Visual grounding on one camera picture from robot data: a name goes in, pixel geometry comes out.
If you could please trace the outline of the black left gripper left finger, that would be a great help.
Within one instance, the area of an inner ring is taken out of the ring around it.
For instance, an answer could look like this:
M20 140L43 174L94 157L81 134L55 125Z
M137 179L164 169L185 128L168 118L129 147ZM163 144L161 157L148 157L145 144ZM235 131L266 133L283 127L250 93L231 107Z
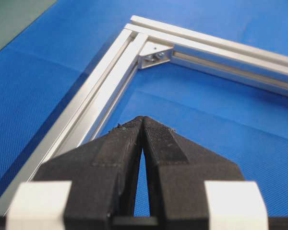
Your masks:
M43 163L35 181L71 181L68 230L108 230L112 216L132 216L142 153L141 116Z

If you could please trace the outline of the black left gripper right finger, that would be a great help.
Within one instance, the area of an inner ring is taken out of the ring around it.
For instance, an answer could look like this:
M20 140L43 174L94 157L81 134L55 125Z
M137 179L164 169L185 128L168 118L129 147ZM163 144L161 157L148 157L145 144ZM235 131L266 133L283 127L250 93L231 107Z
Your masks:
M150 214L165 230L207 230L204 181L242 181L237 164L147 116L143 139Z

